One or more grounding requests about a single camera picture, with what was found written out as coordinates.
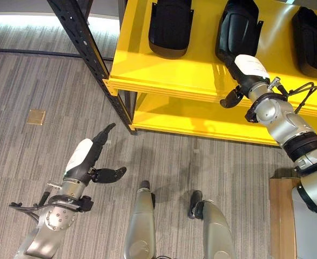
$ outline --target shelf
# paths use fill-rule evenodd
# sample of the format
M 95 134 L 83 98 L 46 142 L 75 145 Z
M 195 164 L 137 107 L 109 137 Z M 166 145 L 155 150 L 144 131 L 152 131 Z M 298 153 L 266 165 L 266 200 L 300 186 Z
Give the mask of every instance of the shelf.
M 277 145 L 260 124 L 246 121 L 245 107 L 224 109 L 217 103 L 139 93 L 135 128 L 201 137 Z M 317 117 L 304 116 L 317 132 Z
M 194 16 L 187 53 L 172 60 L 158 57 L 149 48 L 152 1 L 129 1 L 110 79 L 106 82 L 110 92 L 116 95 L 117 90 L 129 90 L 218 103 L 236 86 L 214 53 L 218 24 L 226 2 L 192 1 Z M 259 19 L 264 21 L 257 57 L 271 79 L 279 76 L 288 90 L 309 81 L 317 85 L 317 78 L 308 78 L 296 68 L 291 20 L 299 7 L 271 0 L 255 2 Z M 293 96 L 289 102 L 297 107 L 304 96 Z M 242 107 L 250 105 L 245 98 L 240 103 Z M 317 91 L 309 98 L 301 115 L 317 117 Z

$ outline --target gray carpet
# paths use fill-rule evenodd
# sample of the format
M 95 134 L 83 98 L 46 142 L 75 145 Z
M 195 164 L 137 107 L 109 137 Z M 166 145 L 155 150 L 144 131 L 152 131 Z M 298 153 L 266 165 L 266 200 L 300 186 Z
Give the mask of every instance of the gray carpet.
M 25 124 L 30 108 L 43 126 Z M 269 258 L 268 179 L 292 165 L 275 147 L 139 131 L 129 135 L 82 60 L 0 54 L 0 259 L 12 258 L 33 222 L 8 208 L 38 202 L 60 182 L 77 144 L 116 122 L 97 167 L 128 168 L 117 183 L 91 183 L 95 201 L 67 232 L 55 258 L 122 258 L 136 189 L 157 197 L 157 255 L 203 257 L 202 222 L 186 216 L 194 189 L 212 199 L 231 226 L 239 258 Z

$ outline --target black metal shelf post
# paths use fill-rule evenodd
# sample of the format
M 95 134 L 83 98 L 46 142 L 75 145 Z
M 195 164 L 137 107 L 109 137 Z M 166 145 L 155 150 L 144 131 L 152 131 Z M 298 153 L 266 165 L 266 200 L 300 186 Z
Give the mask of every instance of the black metal shelf post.
M 110 95 L 102 81 L 103 79 L 109 79 L 109 72 L 77 0 L 47 1 L 122 122 L 131 134 L 135 134 L 136 131 L 129 127 L 132 124 L 132 118 L 121 97 Z

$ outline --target black cable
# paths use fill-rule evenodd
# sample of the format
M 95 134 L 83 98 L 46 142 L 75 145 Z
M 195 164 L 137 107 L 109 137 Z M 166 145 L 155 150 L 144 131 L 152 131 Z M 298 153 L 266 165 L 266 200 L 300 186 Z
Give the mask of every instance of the black cable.
M 42 50 L 18 50 L 18 49 L 0 49 L 0 52 L 5 53 L 19 53 L 19 54 L 38 54 L 47 56 L 57 56 L 57 57 L 70 57 L 70 58 L 81 58 L 81 55 L 74 53 L 64 53 L 64 52 L 53 52 L 53 51 L 42 51 Z M 105 61 L 114 61 L 113 58 L 102 57 Z
M 296 110 L 294 111 L 296 114 L 298 114 L 299 111 L 301 110 L 301 108 L 305 105 L 305 103 L 306 103 L 308 97 L 310 97 L 311 94 L 314 93 L 314 92 L 317 90 L 317 86 L 314 85 L 313 82 L 308 82 L 308 83 L 306 83 L 306 84 L 300 86 L 300 87 L 297 88 L 296 90 L 290 90 L 290 91 L 289 91 L 289 96 L 293 96 L 293 95 L 295 95 L 295 94 L 302 93 L 302 92 L 305 92 L 305 91 L 308 91 L 308 90 L 309 90 L 309 92 L 307 93 L 306 97 L 304 98 L 304 100 L 299 104 L 299 106 L 298 106 L 298 107 L 296 108 Z
M 20 212 L 35 212 L 37 210 L 46 208 L 46 207 L 51 207 L 51 206 L 55 206 L 55 207 L 60 207 L 60 208 L 64 208 L 64 209 L 69 209 L 73 212 L 79 212 L 77 209 L 73 209 L 71 207 L 65 206 L 65 205 L 61 205 L 61 204 L 56 204 L 56 203 L 50 203 L 50 204 L 46 204 L 46 205 L 42 205 L 42 206 L 38 206 L 37 204 L 33 207 L 22 207 L 22 204 L 16 204 L 15 202 L 12 202 L 11 204 L 9 204 L 10 208 L 13 208 L 15 210 L 18 210 Z
M 27 216 L 33 219 L 38 224 L 39 216 L 33 212 L 24 212 Z
M 284 89 L 284 87 L 282 85 L 279 85 L 277 88 L 286 97 L 293 96 L 295 94 L 302 93 L 302 92 L 305 92 L 305 91 L 309 90 L 309 92 L 307 93 L 307 95 L 304 98 L 304 100 L 299 104 L 299 106 L 294 111 L 296 114 L 298 114 L 299 111 L 301 110 L 301 108 L 306 104 L 306 101 L 307 101 L 308 97 L 310 97 L 311 94 L 314 93 L 317 90 L 317 86 L 314 85 L 313 82 L 308 82 L 308 83 L 300 86 L 299 88 L 297 88 L 295 90 L 290 90 L 289 93 Z
M 160 255 L 160 256 L 156 257 L 156 259 L 173 259 L 173 258 L 166 256 L 166 255 Z

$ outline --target white wall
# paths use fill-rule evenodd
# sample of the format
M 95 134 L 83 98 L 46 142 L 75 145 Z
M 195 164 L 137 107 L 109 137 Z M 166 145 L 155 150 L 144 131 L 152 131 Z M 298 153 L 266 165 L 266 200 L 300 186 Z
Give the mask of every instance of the white wall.
M 0 0 L 0 12 L 52 12 L 46 0 Z M 118 16 L 117 0 L 93 0 L 91 12 Z

